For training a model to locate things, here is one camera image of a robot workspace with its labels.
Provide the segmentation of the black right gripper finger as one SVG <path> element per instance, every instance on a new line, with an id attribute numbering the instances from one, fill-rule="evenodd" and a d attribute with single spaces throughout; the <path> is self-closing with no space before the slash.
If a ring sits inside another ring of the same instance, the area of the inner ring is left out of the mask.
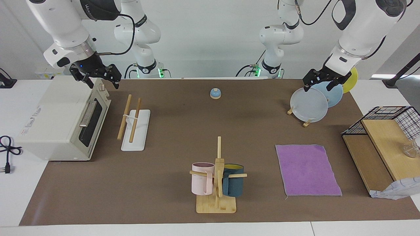
<path id="1" fill-rule="evenodd" d="M 115 64 L 110 64 L 110 81 L 112 82 L 115 89 L 119 88 L 121 81 L 121 73 Z"/>
<path id="2" fill-rule="evenodd" d="M 94 87 L 94 84 L 92 80 L 90 79 L 89 73 L 86 73 L 85 75 L 82 75 L 81 73 L 76 73 L 75 80 L 79 82 L 84 82 L 86 85 L 88 85 L 88 87 L 90 87 L 90 89 L 93 89 Z"/>

